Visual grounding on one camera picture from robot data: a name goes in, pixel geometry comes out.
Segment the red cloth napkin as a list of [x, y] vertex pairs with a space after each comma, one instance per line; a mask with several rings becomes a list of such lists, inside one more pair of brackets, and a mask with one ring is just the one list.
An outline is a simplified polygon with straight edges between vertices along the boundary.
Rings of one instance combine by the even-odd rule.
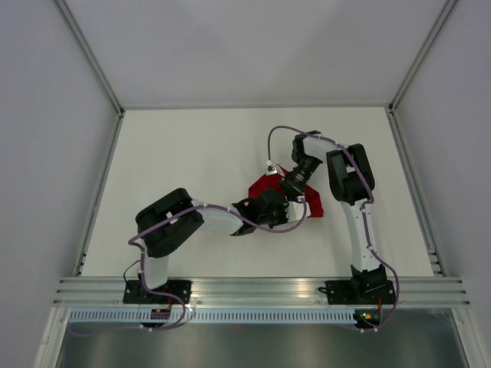
[[[267, 189], [275, 189], [281, 194], [285, 194], [285, 190], [280, 186], [280, 180], [290, 172], [281, 165], [276, 166], [277, 172], [271, 175], [265, 173], [260, 176], [248, 189], [248, 197], [256, 199], [261, 193]], [[305, 187], [305, 200], [310, 210], [308, 218], [321, 218], [324, 216], [324, 209], [321, 203], [321, 196], [317, 190], [310, 185]]]

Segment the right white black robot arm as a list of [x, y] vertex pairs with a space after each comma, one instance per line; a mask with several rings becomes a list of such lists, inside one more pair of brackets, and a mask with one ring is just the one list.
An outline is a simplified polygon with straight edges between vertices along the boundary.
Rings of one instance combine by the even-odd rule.
[[395, 302], [396, 293], [372, 239], [371, 204], [374, 176], [364, 147], [344, 147], [318, 131], [298, 132], [292, 141], [297, 166], [280, 181], [288, 197], [306, 193], [308, 180], [324, 165], [331, 194], [343, 208], [351, 240], [351, 280], [348, 296], [360, 304]]

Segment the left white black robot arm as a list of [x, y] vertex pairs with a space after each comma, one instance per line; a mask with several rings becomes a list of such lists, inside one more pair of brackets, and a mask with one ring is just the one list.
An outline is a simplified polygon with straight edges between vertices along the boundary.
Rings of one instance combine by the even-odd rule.
[[211, 231], [230, 236], [253, 233], [259, 226], [274, 228], [288, 222], [288, 201], [276, 189], [257, 198], [246, 198], [227, 209], [216, 209], [192, 198], [184, 188], [173, 190], [137, 213], [146, 256], [140, 293], [152, 304], [166, 298], [170, 255], [195, 232]]

